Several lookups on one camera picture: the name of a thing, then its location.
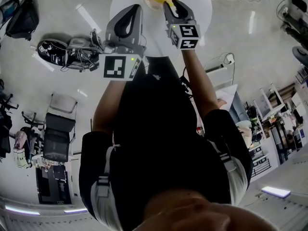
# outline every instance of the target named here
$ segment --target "black bag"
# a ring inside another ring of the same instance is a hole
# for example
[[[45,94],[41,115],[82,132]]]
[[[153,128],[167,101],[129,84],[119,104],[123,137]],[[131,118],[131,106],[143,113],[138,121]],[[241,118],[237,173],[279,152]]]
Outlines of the black bag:
[[[14,39],[31,40],[31,34],[39,24],[39,15],[33,0],[25,0],[6,27],[6,35]]]

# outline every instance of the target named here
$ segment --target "black shirt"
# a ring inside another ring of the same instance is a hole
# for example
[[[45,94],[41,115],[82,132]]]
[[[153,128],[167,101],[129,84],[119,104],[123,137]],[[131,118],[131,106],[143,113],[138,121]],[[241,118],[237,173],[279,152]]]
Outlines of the black shirt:
[[[158,77],[149,73],[138,78],[138,84],[135,80],[127,84],[114,131],[121,147],[110,157],[110,181],[125,231],[140,225],[150,198],[167,189],[192,189],[211,202],[231,202],[227,171],[207,139],[223,137],[233,156],[241,161],[250,158],[227,111],[214,110],[203,118],[203,138],[196,133],[196,114],[180,84]],[[79,187],[92,215],[90,189],[103,174],[109,146],[112,138],[103,132],[83,137]],[[251,175],[249,162],[246,168]]]

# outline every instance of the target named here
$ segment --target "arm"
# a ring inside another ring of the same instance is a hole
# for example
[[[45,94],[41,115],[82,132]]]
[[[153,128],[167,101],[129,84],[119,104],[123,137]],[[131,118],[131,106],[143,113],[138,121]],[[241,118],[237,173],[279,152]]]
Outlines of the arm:
[[[182,51],[193,99],[199,114],[204,118],[210,111],[219,109],[213,85],[194,50]]]
[[[97,105],[93,119],[93,131],[102,131],[112,136],[125,84],[125,81],[110,81]]]

